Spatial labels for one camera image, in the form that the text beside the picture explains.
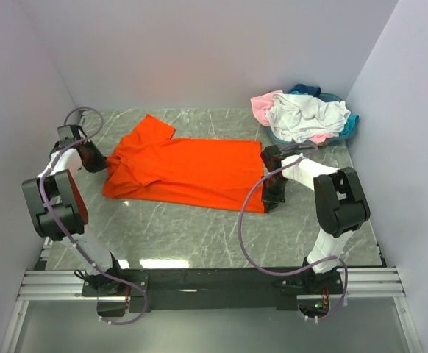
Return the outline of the orange t shirt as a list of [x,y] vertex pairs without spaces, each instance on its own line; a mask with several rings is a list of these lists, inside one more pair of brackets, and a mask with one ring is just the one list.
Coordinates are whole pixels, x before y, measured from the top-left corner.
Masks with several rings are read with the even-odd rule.
[[107,159],[102,194],[110,199],[171,202],[264,213],[262,146],[254,140],[177,138],[147,115]]

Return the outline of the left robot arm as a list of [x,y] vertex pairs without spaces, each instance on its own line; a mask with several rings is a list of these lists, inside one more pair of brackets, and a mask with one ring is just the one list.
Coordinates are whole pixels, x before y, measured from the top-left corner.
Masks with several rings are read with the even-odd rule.
[[79,125],[60,126],[59,140],[45,170],[22,183],[22,191],[36,233],[63,244],[84,266],[74,274],[90,288],[108,295],[120,294],[125,276],[113,254],[85,230],[88,210],[74,181],[81,168],[97,173],[107,158]]

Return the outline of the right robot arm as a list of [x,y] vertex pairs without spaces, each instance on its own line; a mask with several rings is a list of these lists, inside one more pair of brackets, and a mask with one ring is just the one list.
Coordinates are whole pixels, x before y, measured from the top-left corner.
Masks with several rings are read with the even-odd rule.
[[263,181],[262,202],[267,213],[285,201],[289,180],[314,192],[318,237],[303,265],[326,257],[338,257],[350,237],[371,216],[357,172],[346,167],[329,167],[299,154],[283,154],[278,146],[269,146],[260,154],[270,172],[282,170]]

